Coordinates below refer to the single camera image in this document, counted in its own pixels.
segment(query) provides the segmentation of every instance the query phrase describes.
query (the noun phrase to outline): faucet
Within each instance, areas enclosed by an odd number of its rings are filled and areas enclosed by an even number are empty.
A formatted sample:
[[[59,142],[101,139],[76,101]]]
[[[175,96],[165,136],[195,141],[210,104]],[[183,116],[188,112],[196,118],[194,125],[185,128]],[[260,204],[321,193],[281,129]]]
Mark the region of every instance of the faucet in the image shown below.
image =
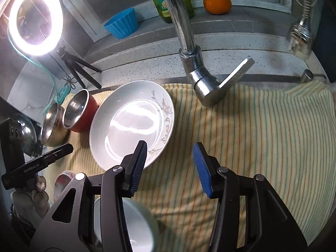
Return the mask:
[[[184,1],[164,1],[181,45],[179,55],[188,81],[193,86],[202,105],[211,107],[225,97],[229,89],[254,64],[254,60],[250,56],[246,57],[223,82],[220,82],[204,66],[201,48],[195,44]]]

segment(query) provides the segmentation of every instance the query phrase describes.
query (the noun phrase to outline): blue container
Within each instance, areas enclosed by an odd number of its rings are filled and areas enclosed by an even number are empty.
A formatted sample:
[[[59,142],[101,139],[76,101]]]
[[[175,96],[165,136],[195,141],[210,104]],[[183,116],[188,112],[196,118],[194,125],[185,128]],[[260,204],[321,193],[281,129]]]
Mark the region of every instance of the blue container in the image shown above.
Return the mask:
[[[113,16],[104,28],[118,39],[131,35],[138,28],[134,8],[126,9]]]

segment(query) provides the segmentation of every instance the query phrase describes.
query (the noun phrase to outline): orange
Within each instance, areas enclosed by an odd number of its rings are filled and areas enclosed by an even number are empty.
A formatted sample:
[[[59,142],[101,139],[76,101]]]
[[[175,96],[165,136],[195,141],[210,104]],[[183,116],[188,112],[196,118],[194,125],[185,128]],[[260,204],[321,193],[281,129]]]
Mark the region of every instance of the orange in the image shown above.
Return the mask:
[[[232,7],[231,0],[203,0],[205,9],[211,14],[224,14]]]

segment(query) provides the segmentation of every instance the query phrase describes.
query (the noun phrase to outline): blue gripper pad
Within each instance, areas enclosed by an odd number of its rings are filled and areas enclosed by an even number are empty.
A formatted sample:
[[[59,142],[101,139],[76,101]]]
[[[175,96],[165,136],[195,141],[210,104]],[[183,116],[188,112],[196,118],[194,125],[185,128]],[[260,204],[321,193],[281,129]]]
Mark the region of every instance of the blue gripper pad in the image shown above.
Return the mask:
[[[140,178],[142,175],[143,167],[145,166],[146,158],[147,158],[147,143],[145,142],[143,143],[143,146],[139,149],[137,163],[133,170],[133,174],[131,175],[132,177],[131,193],[133,195],[138,191]]]
[[[198,177],[200,178],[200,181],[201,181],[203,192],[209,198],[211,198],[212,193],[213,193],[213,189],[211,186],[211,175],[210,175],[210,172],[205,162],[203,150],[204,150],[204,147],[201,143],[194,144],[194,147],[193,147],[194,162],[197,168]]]

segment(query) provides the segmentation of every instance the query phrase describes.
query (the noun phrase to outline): metal bowl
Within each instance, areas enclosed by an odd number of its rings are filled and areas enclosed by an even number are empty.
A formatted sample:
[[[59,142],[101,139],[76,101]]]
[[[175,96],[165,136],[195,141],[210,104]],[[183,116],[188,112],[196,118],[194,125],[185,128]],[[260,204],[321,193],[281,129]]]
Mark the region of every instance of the metal bowl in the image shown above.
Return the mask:
[[[83,89],[68,104],[63,115],[63,126],[76,133],[88,131],[97,109],[94,97]]]
[[[29,156],[32,155],[33,145],[37,142],[36,132],[31,120],[22,113],[15,113],[11,116],[21,124],[22,128],[22,151]]]
[[[62,124],[64,108],[54,103],[47,112],[41,131],[41,142],[48,147],[57,147],[63,144],[68,131]]]

